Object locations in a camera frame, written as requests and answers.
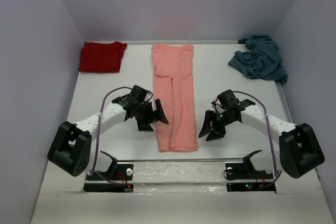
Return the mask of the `pink t shirt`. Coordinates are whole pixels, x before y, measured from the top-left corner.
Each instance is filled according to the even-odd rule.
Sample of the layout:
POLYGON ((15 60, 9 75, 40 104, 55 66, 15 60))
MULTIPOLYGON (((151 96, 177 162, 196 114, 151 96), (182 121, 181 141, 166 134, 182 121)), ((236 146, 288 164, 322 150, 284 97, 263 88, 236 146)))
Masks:
POLYGON ((193 86, 193 46, 152 46, 154 98, 160 99, 168 124, 157 122, 160 152, 198 149, 193 86))

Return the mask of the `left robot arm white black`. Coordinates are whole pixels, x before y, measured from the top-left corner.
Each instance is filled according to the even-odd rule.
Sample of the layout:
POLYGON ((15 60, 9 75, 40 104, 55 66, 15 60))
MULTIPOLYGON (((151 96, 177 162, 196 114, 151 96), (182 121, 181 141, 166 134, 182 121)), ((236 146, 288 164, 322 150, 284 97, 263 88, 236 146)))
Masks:
POLYGON ((118 170, 115 157, 99 149, 100 135, 117 124, 134 118, 140 132, 152 132, 152 124, 168 124, 160 99, 151 102, 153 93, 138 85, 129 93, 107 104, 103 98, 99 112, 76 122, 60 124, 47 159, 66 173, 77 177, 83 172, 97 174, 111 182, 118 170))

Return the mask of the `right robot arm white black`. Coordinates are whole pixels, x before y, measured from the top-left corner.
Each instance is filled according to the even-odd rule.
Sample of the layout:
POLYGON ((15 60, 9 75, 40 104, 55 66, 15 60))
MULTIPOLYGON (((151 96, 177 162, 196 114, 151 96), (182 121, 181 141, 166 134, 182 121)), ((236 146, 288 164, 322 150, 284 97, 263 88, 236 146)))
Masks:
POLYGON ((284 121, 268 113, 266 106, 255 96, 239 100, 237 91, 231 89, 219 94, 212 102, 212 108, 205 112, 199 137, 206 141, 222 139, 226 126, 239 122, 248 125, 268 137, 270 161, 249 160, 242 164, 241 171, 253 178, 260 171, 270 171, 275 177, 282 173, 300 178, 325 161, 324 153, 313 128, 284 121))

